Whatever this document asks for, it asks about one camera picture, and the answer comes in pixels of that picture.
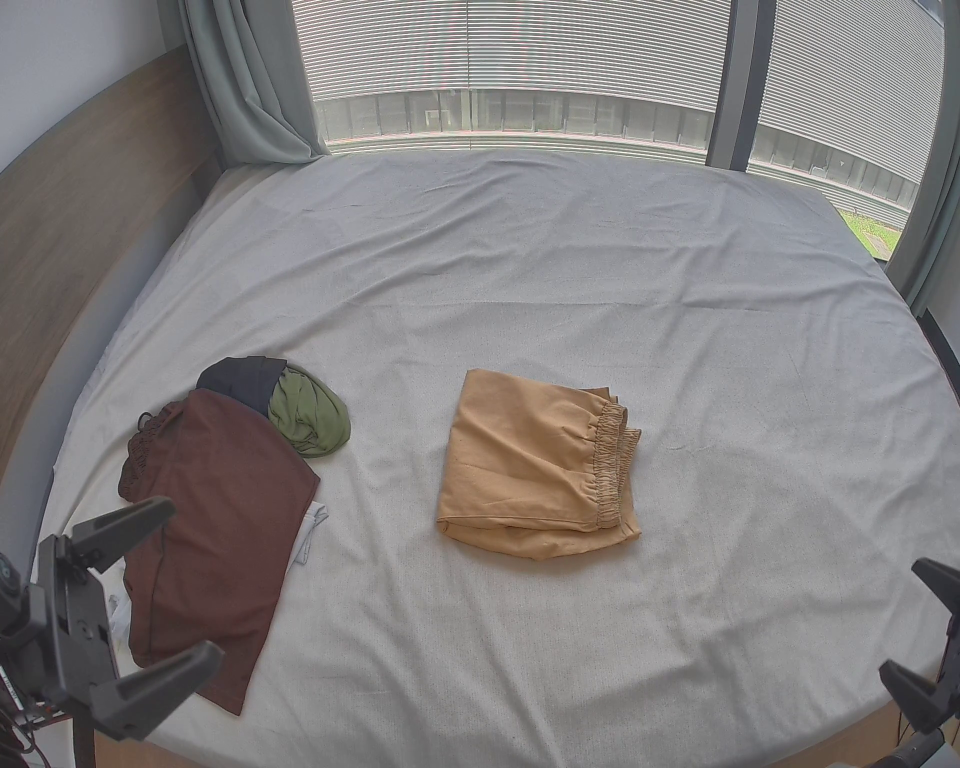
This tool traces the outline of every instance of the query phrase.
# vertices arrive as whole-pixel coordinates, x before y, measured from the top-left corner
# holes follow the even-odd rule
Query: olive green fabric
[[[289,363],[274,387],[268,416],[304,459],[333,453],[350,439],[343,401],[322,381]]]

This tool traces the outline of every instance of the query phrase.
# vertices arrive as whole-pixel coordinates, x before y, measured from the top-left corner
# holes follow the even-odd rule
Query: tan shorts
[[[437,527],[545,560],[639,538],[630,463],[640,430],[607,389],[467,372],[446,449]]]

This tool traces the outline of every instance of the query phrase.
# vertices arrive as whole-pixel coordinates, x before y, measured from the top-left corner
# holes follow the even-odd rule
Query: grass
[[[876,219],[861,216],[858,213],[850,213],[846,210],[840,211],[840,215],[843,216],[843,220],[847,222],[847,226],[853,231],[853,234],[863,243],[863,247],[875,258],[884,260],[890,258],[890,253],[893,252],[893,249],[897,246],[897,241],[900,240],[900,232],[897,229],[890,229]],[[867,238],[868,234],[878,238],[880,242],[887,247],[888,252],[881,252],[881,250]]]

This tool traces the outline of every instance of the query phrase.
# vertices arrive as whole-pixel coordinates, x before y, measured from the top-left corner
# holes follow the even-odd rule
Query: mattress
[[[78,401],[43,535],[121,506],[137,417],[248,354],[324,380],[352,437],[310,462],[329,519],[243,715],[192,697],[151,737],[167,749],[762,765],[878,708],[888,657],[939,658],[948,613],[910,565],[957,563],[960,408],[814,190],[523,152],[230,172]],[[643,429],[640,541],[535,563],[437,531],[471,368],[617,393]]]

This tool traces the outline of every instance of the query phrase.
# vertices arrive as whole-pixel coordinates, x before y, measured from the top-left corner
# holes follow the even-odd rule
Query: gray curtain
[[[229,165],[329,155],[290,0],[180,0],[180,18]]]
[[[960,258],[960,0],[944,0],[944,86],[930,159],[887,276],[916,317],[951,258]]]

